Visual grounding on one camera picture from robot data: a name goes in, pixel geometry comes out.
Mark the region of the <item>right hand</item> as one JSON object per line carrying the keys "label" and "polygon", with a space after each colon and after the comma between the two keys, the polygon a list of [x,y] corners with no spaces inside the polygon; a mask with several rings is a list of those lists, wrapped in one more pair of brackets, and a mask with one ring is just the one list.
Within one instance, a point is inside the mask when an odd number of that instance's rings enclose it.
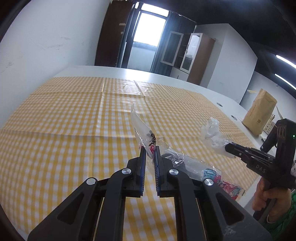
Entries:
{"label": "right hand", "polygon": [[290,189],[274,187],[264,191],[265,180],[261,178],[257,184],[252,203],[254,211],[260,211],[267,205],[268,199],[275,199],[275,204],[271,208],[268,219],[270,222],[276,222],[282,218],[290,209],[292,203],[292,193]]}

